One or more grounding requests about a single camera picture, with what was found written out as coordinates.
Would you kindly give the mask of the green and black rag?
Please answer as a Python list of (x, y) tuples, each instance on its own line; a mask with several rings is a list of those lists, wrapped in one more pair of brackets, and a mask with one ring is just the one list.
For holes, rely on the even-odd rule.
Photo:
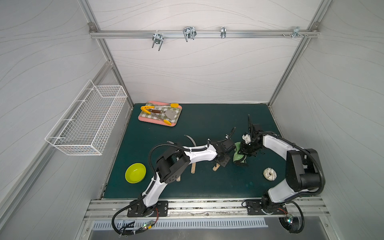
[(242, 166), (242, 167), (247, 167), (248, 164), (247, 164), (247, 156), (246, 155), (243, 155), (240, 153), (240, 150), (241, 150), (241, 143), (240, 142), (236, 142), (235, 143), (235, 153), (234, 153), (234, 156), (233, 156), (233, 162), (236, 166)]

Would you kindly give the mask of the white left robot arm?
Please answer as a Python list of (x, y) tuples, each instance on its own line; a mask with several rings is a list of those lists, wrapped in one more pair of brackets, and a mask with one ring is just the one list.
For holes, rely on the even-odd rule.
[(154, 207), (166, 186), (179, 178), (189, 165), (204, 161), (214, 161), (225, 167), (231, 159), (230, 153), (236, 145), (230, 139), (212, 142), (203, 146), (185, 147), (163, 143), (154, 146), (148, 155), (153, 177), (140, 198), (144, 208)]

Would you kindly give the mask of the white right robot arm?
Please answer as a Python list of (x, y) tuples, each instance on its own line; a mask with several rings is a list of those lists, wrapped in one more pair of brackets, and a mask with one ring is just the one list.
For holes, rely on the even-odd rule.
[(262, 205), (269, 207), (323, 192), (326, 180), (317, 151), (304, 149), (273, 132), (263, 131), (248, 117), (248, 132), (242, 136), (237, 154), (251, 157), (262, 149), (269, 149), (286, 161), (285, 178), (263, 195)]

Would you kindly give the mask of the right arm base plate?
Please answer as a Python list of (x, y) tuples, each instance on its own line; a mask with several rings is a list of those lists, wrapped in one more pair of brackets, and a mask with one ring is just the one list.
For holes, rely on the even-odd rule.
[(285, 215), (288, 212), (284, 204), (273, 203), (264, 199), (245, 200), (242, 202), (242, 206), (246, 208), (247, 214), (251, 216)]

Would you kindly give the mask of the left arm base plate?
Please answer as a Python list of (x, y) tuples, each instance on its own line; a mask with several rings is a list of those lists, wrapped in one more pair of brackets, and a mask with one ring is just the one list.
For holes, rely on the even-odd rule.
[(168, 215), (168, 201), (158, 201), (155, 205), (147, 207), (143, 201), (134, 204), (132, 201), (128, 208), (127, 217), (166, 217)]

